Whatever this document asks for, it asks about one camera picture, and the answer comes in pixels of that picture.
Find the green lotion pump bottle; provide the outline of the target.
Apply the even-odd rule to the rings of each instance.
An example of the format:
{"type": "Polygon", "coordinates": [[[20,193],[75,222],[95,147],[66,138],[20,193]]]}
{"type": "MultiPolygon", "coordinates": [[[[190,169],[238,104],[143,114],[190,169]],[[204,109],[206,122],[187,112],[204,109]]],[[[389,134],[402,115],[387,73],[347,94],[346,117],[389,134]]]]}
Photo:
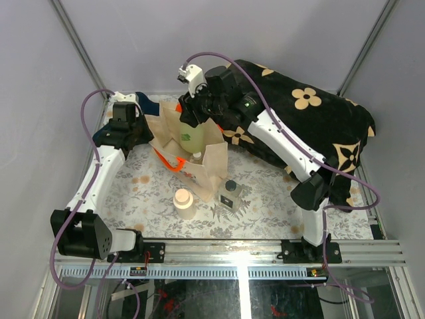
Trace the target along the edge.
{"type": "Polygon", "coordinates": [[[180,123],[180,145],[190,154],[200,153],[204,150],[204,127],[198,124],[192,127],[186,123],[180,123]]]}

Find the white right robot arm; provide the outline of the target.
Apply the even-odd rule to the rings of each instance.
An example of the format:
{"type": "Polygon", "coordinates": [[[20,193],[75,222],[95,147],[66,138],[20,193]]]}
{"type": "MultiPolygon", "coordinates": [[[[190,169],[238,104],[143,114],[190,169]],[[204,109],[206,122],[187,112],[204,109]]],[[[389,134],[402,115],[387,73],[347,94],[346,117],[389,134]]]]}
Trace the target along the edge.
{"type": "Polygon", "coordinates": [[[310,262],[320,261],[327,252],[323,208],[333,182],[332,174],[322,167],[325,157],[309,148],[279,119],[252,79],[252,90],[244,93],[228,68],[218,66],[203,72],[194,64],[181,66],[177,78],[189,90],[179,99],[182,123],[196,128],[208,119],[224,116],[240,123],[245,132],[292,168],[299,184],[291,198],[301,209],[305,225],[303,255],[310,262]]]}

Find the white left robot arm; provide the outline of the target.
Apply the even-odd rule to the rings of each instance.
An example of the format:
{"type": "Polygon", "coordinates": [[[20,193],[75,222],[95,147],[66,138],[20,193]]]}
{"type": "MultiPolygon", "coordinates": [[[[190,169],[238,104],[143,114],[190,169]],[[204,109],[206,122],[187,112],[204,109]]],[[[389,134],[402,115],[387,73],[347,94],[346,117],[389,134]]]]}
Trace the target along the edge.
{"type": "Polygon", "coordinates": [[[102,260],[112,253],[122,253],[134,263],[145,256],[140,232],[109,228],[101,212],[129,153],[152,138],[137,102],[114,103],[112,118],[92,138],[94,158],[76,195],[65,209],[54,210],[50,217],[61,255],[102,260]]]}

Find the beige canvas tote bag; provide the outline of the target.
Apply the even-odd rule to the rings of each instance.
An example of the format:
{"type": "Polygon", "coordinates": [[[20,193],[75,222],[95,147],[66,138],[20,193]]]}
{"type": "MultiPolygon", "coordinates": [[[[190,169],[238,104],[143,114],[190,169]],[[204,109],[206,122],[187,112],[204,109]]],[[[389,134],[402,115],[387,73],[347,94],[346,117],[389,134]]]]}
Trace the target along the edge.
{"type": "Polygon", "coordinates": [[[205,129],[202,162],[192,163],[191,153],[179,143],[180,112],[176,102],[160,101],[159,115],[147,115],[145,118],[153,133],[149,144],[156,156],[194,194],[209,202],[227,177],[228,144],[218,125],[210,118],[201,125],[205,129]]]}

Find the small clear white-capped bottle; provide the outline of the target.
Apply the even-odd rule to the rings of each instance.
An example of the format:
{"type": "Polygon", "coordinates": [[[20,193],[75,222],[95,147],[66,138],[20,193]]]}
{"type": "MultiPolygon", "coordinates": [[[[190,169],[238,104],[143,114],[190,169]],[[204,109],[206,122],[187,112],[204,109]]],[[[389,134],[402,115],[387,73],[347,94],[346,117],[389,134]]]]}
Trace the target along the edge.
{"type": "Polygon", "coordinates": [[[201,152],[194,153],[190,156],[189,161],[193,164],[203,164],[203,154],[201,152]]]}

